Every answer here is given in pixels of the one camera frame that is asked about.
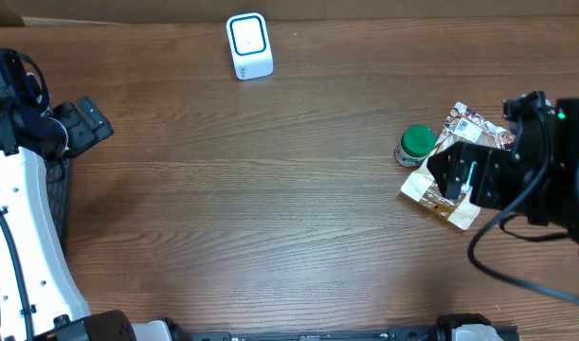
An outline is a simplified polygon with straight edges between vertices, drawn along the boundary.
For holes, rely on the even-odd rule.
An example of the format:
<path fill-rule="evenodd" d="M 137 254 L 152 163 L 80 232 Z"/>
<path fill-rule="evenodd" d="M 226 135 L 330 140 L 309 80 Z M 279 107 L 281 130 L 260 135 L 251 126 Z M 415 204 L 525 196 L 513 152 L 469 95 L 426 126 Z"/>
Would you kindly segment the teal white tissue pack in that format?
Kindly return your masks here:
<path fill-rule="evenodd" d="M 468 193 L 472 190 L 472 178 L 473 178 L 473 174 L 475 173 L 475 170 L 477 168 L 477 165 L 478 165 L 478 163 L 476 161 L 473 161 L 470 164 L 470 168 L 468 171 L 466 181 L 461 185 L 461 191 L 463 193 Z"/>

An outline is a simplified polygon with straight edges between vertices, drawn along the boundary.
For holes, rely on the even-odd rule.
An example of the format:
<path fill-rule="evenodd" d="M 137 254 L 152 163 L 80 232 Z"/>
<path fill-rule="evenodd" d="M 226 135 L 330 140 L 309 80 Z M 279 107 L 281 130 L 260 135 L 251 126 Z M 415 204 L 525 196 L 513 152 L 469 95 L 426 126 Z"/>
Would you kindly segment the clear bag beige contents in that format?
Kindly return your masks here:
<path fill-rule="evenodd" d="M 423 158 L 421 166 L 408 176 L 401 186 L 401 192 L 455 227 L 467 230 L 480 212 L 479 206 L 470 203 L 472 186 L 469 180 L 461 186 L 458 199 L 446 199 L 441 195 L 432 174 L 426 167 L 430 156 L 443 152 L 455 142 L 461 141 L 510 150 L 515 142 L 515 136 L 465 104 L 457 102 L 447 116 L 430 155 Z"/>

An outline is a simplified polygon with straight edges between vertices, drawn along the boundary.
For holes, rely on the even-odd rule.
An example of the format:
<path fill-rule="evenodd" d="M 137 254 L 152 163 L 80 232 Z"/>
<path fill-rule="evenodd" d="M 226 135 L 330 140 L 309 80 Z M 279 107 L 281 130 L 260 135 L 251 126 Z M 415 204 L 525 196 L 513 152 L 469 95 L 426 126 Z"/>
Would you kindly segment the green lid jar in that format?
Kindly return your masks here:
<path fill-rule="evenodd" d="M 403 167 L 419 167 L 432 152 L 435 142 L 436 137 L 429 127 L 411 125 L 395 148 L 395 159 Z"/>

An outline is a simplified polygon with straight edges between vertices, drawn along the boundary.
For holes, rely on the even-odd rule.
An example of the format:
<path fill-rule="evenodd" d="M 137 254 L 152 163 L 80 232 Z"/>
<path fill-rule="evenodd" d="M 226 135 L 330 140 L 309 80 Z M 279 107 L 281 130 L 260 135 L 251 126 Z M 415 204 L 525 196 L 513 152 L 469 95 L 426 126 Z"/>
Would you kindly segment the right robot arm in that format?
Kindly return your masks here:
<path fill-rule="evenodd" d="M 524 216 L 529 224 L 556 224 L 563 232 L 535 242 L 571 239 L 579 246 L 579 98 L 549 104 L 542 91 L 503 102 L 514 123 L 510 150 L 456 142 L 432 155 L 427 169 L 446 199 L 469 187 L 472 204 L 497 211 L 467 248 L 469 261 L 485 275 L 514 286 L 579 305 L 579 296 L 500 273 L 479 261 L 475 248 L 493 227 Z"/>

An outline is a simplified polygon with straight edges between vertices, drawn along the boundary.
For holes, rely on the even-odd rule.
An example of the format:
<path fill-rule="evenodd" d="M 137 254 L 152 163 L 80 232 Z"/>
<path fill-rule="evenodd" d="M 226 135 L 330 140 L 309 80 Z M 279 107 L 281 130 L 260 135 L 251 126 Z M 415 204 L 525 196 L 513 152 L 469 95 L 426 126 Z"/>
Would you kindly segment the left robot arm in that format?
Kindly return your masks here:
<path fill-rule="evenodd" d="M 181 340 L 169 319 L 92 314 L 65 261 L 47 172 L 114 132 L 90 98 L 56 107 L 26 54 L 0 48 L 0 335 L 4 340 Z"/>

